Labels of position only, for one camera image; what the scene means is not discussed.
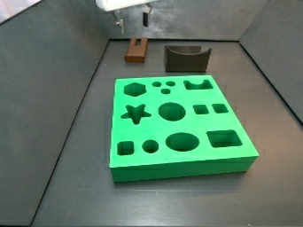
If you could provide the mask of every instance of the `square hole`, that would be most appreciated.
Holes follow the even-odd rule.
[[[134,154],[135,152],[134,142],[132,141],[119,142],[118,151],[119,151],[119,155]]]
[[[194,112],[195,114],[208,114],[208,109],[206,105],[194,105]]]
[[[214,104],[214,111],[215,111],[218,114],[228,113],[228,110],[227,110],[224,104]]]
[[[242,145],[234,130],[207,131],[207,136],[214,148]]]

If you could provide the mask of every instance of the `brown wooden block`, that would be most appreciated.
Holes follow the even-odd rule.
[[[148,38],[131,38],[128,51],[124,57],[128,63],[144,63],[147,54]]]

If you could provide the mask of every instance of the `hexagon-shaped hole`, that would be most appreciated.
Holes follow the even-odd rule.
[[[128,96],[138,97],[147,92],[147,87],[144,84],[134,82],[124,86],[124,94]]]

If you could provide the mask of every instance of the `arch-shaped hole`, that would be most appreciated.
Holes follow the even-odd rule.
[[[214,88],[214,85],[208,80],[204,80],[200,84],[194,84],[190,81],[184,81],[184,88],[187,90],[208,90]]]
[[[147,153],[155,153],[159,150],[159,144],[155,140],[147,140],[142,147]]]
[[[190,133],[175,133],[166,139],[167,146],[178,152],[190,152],[200,144],[199,138]]]
[[[186,111],[178,103],[166,103],[159,107],[159,115],[167,121],[179,121],[186,116]]]

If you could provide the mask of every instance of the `gray wall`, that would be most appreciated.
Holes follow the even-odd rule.
[[[272,0],[247,30],[243,44],[303,122],[303,1]]]
[[[30,225],[108,38],[91,0],[0,27],[0,224]]]
[[[111,38],[147,36],[150,38],[234,40],[246,32],[267,0],[163,0],[152,3],[151,25],[142,25],[144,5],[120,10],[126,35],[103,12],[103,27]]]

